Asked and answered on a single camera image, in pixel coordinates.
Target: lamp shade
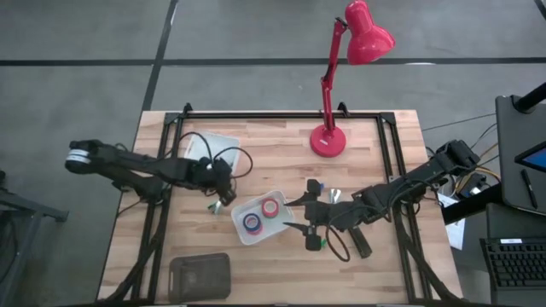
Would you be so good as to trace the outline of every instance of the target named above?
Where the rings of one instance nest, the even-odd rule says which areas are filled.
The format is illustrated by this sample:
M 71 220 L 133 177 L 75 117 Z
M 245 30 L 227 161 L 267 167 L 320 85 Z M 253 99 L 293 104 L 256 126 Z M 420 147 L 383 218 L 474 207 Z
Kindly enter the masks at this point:
M 366 2 L 356 0 L 347 5 L 345 18 L 351 31 L 347 49 L 349 64 L 370 63 L 394 48 L 394 38 L 385 29 L 374 24 Z

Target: monitor screen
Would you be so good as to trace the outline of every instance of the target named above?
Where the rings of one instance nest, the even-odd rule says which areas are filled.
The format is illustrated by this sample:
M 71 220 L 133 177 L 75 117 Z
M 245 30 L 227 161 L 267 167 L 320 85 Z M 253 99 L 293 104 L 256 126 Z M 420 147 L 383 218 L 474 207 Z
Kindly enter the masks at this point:
M 515 162 L 535 170 L 546 171 L 546 142 L 519 154 L 515 157 Z

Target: metal stand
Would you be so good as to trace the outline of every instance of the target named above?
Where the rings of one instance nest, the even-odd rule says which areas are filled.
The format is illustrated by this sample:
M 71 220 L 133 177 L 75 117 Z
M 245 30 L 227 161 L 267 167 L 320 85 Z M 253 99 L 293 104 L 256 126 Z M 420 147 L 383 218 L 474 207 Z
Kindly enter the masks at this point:
M 5 173 L 0 171 L 0 182 L 5 178 Z M 15 223 L 12 224 L 13 240 L 19 241 L 17 248 L 13 250 L 14 260 L 5 280 L 0 284 L 0 307 L 10 306 L 11 300 L 19 284 L 26 260 L 31 252 L 32 241 L 38 232 L 42 217 L 52 217 L 57 222 L 67 220 L 68 211 L 60 211 L 49 206 L 41 205 L 32 200 L 27 200 L 16 194 L 8 192 L 0 186 L 0 212 L 8 215 L 8 218 L 20 218 L 23 220 L 24 231 L 15 231 Z
M 396 119 L 394 113 L 349 113 L 346 105 L 341 103 L 338 107 L 341 112 L 333 113 L 334 117 L 341 120 L 351 119 L 372 119 L 377 124 L 377 129 L 380 136 L 380 147 L 383 156 L 383 162 L 385 165 L 385 174 L 387 180 L 393 177 L 391 160 L 389 156 L 389 148 L 386 141 L 385 125 L 388 125 L 393 139 L 393 146 L 398 162 L 398 169 L 400 174 L 405 174 L 404 158 L 402 156 L 402 148 L 398 137 L 398 131 L 396 126 Z M 182 113 L 166 113 L 163 131 L 161 132 L 160 149 L 158 152 L 158 158 L 163 157 L 166 152 L 166 142 L 169 136 L 169 131 L 172 125 L 175 125 L 175 137 L 172 144 L 172 156 L 177 156 L 179 137 L 183 132 L 183 121 L 185 119 L 321 119 L 322 113 L 319 112 L 284 112 L 284 113 L 245 113 L 245 112 L 229 112 L 229 113 L 192 113 L 193 108 L 187 104 Z M 161 253 L 163 249 L 163 243 L 165 239 L 166 223 L 169 214 L 169 207 L 171 203 L 171 188 L 168 187 L 165 192 L 163 201 L 159 204 L 148 204 L 148 211 L 144 220 L 144 230 L 142 232 L 142 240 L 139 251 L 138 260 L 135 266 L 131 269 L 127 277 L 119 284 L 118 289 L 108 298 L 98 300 L 93 303 L 93 306 L 139 306 L 145 304 L 154 304 L 155 294 L 157 292 L 157 282 L 160 274 L 160 262 Z M 158 222 L 157 229 L 153 236 L 152 221 L 154 220 L 155 209 L 157 206 L 161 207 L 160 220 Z M 422 252 L 421 238 L 419 236 L 419 229 L 417 227 L 417 221 L 415 219 L 415 212 L 413 206 L 408 208 L 408 222 L 411 232 L 411 238 L 415 244 L 415 248 Z M 152 262 L 152 271 L 150 273 L 150 282 L 148 286 L 148 293 L 146 297 L 142 298 L 140 295 L 142 285 L 142 275 L 145 270 L 146 263 L 154 255 Z M 411 275 L 410 262 L 408 260 L 408 253 L 400 246 L 400 258 L 402 262 L 402 268 L 404 273 L 404 280 L 406 286 L 406 292 L 408 293 L 408 300 L 411 302 L 415 299 L 415 287 Z M 423 288 L 424 298 L 432 298 L 429 282 L 423 274 L 420 274 L 421 285 Z M 124 300 L 127 293 L 131 290 L 130 299 Z

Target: lamp base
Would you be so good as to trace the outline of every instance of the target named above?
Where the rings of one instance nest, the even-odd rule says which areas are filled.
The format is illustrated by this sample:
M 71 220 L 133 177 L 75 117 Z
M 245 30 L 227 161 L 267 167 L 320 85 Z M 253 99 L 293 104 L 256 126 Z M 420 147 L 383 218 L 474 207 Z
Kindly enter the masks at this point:
M 324 125 L 319 125 L 311 133 L 311 149 L 325 158 L 333 158 L 345 149 L 345 133 L 338 127 L 327 130 Z

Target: white paper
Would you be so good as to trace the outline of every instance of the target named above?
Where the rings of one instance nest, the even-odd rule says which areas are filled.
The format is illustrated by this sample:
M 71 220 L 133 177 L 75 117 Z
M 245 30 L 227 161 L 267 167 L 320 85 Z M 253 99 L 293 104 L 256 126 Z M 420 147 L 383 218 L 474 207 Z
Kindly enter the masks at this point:
M 447 197 L 443 194 L 438 193 L 438 198 L 444 207 L 451 206 L 459 202 L 454 200 L 451 197 Z M 462 240 L 464 238 L 464 223 L 465 219 L 459 220 L 457 222 L 445 225 L 445 230 L 447 230 L 447 237 L 450 240 L 450 246 L 458 250 L 462 250 Z

